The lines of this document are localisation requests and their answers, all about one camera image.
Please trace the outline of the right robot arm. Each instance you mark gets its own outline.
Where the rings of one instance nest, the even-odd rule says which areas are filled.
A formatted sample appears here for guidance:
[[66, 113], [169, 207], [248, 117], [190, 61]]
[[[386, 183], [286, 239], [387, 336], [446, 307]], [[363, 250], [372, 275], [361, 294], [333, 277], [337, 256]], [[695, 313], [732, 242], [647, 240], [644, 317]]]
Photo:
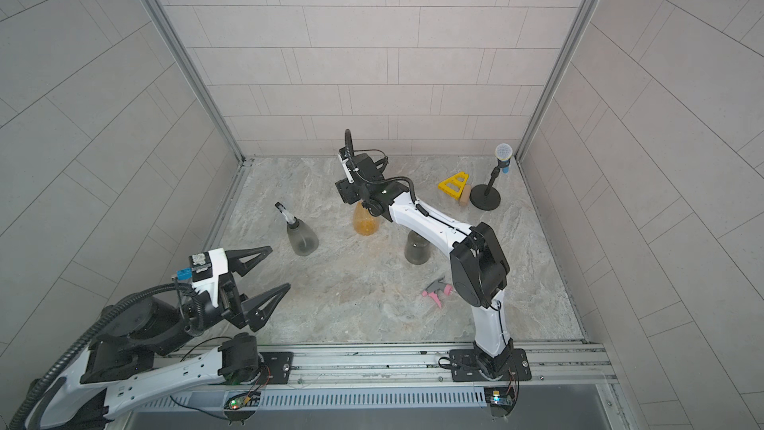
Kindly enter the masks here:
[[345, 203], [359, 202], [371, 215], [408, 228], [449, 258], [452, 286], [472, 307], [477, 368], [490, 380], [507, 373], [513, 339], [503, 300], [511, 268], [493, 228], [460, 222], [426, 204], [411, 179], [384, 177], [366, 153], [342, 147], [338, 158], [345, 177], [335, 186]]

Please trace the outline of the orange plastic bottle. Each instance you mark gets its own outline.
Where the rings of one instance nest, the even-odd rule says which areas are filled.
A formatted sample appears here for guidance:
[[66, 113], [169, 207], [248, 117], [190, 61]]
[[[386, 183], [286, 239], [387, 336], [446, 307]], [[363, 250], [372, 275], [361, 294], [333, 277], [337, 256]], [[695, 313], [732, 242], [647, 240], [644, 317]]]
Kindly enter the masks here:
[[358, 202], [353, 212], [352, 226], [357, 234], [371, 236], [379, 230], [380, 224], [378, 218], [372, 216], [362, 203]]

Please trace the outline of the black white spray nozzle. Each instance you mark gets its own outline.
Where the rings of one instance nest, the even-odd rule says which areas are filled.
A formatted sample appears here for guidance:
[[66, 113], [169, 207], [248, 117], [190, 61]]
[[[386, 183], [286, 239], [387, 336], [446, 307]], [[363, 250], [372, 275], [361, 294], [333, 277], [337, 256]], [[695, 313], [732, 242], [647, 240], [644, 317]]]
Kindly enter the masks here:
[[294, 228], [298, 226], [298, 218], [292, 214], [292, 212], [288, 211], [286, 209], [286, 206], [282, 205], [282, 203], [277, 202], [275, 204], [276, 209], [282, 214], [282, 217], [286, 220], [286, 224], [288, 224], [288, 227]]

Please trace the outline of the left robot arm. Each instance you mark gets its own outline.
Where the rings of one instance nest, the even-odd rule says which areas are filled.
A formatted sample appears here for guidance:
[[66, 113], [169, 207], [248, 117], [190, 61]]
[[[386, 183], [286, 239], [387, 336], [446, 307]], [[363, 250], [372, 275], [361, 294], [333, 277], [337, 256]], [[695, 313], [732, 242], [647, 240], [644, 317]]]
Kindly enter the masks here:
[[[40, 378], [11, 418], [11, 429], [103, 429], [133, 408], [205, 384], [260, 389], [268, 380], [256, 332], [266, 326], [290, 285], [256, 297], [240, 293], [246, 276], [270, 246], [194, 254], [168, 284], [126, 296], [103, 309]], [[240, 330], [183, 362], [158, 367], [220, 322]]]

